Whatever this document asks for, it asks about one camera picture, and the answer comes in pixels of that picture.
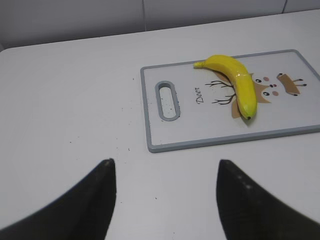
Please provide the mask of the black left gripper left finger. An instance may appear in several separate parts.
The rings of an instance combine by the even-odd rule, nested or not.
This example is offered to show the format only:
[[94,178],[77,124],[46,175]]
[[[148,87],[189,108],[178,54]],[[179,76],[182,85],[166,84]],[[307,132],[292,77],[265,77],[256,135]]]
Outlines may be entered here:
[[101,161],[42,209],[0,231],[2,240],[103,240],[117,198],[116,165]]

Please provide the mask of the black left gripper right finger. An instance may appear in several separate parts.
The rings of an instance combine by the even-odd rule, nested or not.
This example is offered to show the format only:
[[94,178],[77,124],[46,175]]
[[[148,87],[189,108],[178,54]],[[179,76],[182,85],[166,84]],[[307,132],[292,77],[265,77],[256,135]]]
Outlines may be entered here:
[[222,159],[216,202],[228,240],[318,240],[320,224],[257,184],[231,160]]

